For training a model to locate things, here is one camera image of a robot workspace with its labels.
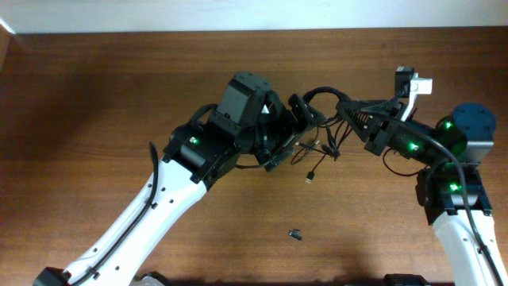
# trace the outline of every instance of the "table surface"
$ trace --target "table surface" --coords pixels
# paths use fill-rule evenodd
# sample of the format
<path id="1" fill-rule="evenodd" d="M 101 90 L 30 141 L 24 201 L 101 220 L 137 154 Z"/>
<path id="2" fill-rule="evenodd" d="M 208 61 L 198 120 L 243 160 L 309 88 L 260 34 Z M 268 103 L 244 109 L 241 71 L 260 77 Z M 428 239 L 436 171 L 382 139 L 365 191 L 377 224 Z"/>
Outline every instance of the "table surface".
<path id="1" fill-rule="evenodd" d="M 161 151 L 240 70 L 268 78 L 286 102 L 319 86 L 388 99 L 394 70 L 413 65 L 434 80 L 433 94 L 417 101 L 417 120 L 434 125 L 462 102 L 487 106 L 498 128 L 479 170 L 508 262 L 507 51 L 501 27 L 16 36 L 0 74 L 0 280 L 31 284 L 43 267 L 64 268 L 87 250 L 150 176 L 148 142 Z M 335 103 L 333 95 L 313 101 L 326 114 Z M 305 184 L 318 158 L 270 173 L 233 170 L 170 229 L 139 274 L 295 282 L 398 272 L 452 280 L 415 177 L 387 171 L 353 135 L 339 160 L 323 162 Z M 388 160 L 401 172 L 422 168 Z M 287 235 L 294 228 L 302 241 Z"/>

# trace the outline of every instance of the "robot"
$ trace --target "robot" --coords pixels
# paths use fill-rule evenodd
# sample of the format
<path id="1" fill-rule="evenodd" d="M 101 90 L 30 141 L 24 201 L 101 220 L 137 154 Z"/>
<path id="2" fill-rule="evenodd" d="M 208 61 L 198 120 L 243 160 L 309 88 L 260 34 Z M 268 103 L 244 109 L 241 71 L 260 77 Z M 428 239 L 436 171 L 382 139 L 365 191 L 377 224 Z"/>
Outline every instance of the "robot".
<path id="1" fill-rule="evenodd" d="M 351 133 L 365 149 L 380 156 L 388 147 L 428 168 L 418 172 L 418 202 L 444 247 L 457 285 L 503 285 L 508 282 L 498 251 L 492 207 L 479 171 L 493 148 L 495 116 L 484 106 L 457 106 L 435 127 L 414 120 L 418 95 L 432 91 L 432 80 L 419 78 L 413 68 L 395 72 L 394 98 L 351 100 L 332 87 L 319 87 L 282 104 L 271 84 L 240 71 L 225 89 L 219 104 L 205 105 L 176 128 L 159 160 L 150 144 L 153 174 L 114 224 L 66 269 L 47 267 L 36 286 L 165 285 L 163 276 L 133 278 L 173 223 L 233 168 L 264 168 L 271 172 L 299 146 L 306 152 L 335 160 L 338 147 Z M 337 113 L 326 118 L 310 103 L 315 95 L 337 96 Z M 206 122 L 200 118 L 210 113 Z M 348 124 L 337 142 L 331 126 Z M 300 141 L 312 129 L 325 129 L 327 145 Z M 237 164 L 242 154 L 254 155 L 258 165 Z M 314 170 L 306 181 L 314 178 Z M 421 276 L 387 275 L 386 285 L 427 285 Z"/>

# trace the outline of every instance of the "wooden table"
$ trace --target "wooden table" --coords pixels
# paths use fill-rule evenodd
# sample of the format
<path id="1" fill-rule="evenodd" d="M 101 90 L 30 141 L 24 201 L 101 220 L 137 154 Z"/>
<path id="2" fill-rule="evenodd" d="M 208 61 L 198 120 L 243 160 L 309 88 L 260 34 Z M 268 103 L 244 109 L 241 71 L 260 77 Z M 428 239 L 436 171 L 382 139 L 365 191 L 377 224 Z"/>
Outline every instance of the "wooden table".
<path id="1" fill-rule="evenodd" d="M 270 79 L 281 99 L 332 86 L 388 99 L 394 70 L 434 79 L 416 119 L 434 125 L 462 102 L 498 116 L 480 170 L 508 262 L 508 28 L 342 29 L 220 33 L 20 35 L 0 75 L 0 281 L 31 284 L 87 250 L 152 172 L 148 142 L 218 102 L 239 70 Z M 332 95 L 313 105 L 334 111 Z M 319 156 L 274 172 L 233 170 L 168 232 L 141 267 L 173 280 L 295 282 L 452 279 L 418 206 L 416 179 L 388 172 L 351 136 L 337 162 Z M 390 157 L 393 168 L 421 165 Z M 243 163 L 252 162 L 244 158 Z M 302 231 L 303 240 L 287 235 Z"/>

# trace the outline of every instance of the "small metal piece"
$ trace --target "small metal piece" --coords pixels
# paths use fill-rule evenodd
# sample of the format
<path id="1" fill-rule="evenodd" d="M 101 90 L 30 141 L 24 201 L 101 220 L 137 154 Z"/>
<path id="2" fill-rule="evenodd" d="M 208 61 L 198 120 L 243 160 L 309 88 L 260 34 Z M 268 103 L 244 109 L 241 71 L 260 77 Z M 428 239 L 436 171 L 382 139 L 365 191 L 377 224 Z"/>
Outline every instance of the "small metal piece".
<path id="1" fill-rule="evenodd" d="M 300 230 L 297 230 L 297 229 L 290 230 L 289 235 L 294 239 L 302 240 L 302 236 L 300 235 Z"/>

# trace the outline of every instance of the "white wall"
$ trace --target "white wall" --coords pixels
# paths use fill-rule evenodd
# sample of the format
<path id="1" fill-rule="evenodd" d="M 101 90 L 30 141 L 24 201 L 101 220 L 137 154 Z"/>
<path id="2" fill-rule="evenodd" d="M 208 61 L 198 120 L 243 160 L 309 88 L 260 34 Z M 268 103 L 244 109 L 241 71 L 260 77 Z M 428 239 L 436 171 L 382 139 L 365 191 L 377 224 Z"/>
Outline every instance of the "white wall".
<path id="1" fill-rule="evenodd" d="M 0 0 L 16 33 L 508 25 L 508 0 Z"/>

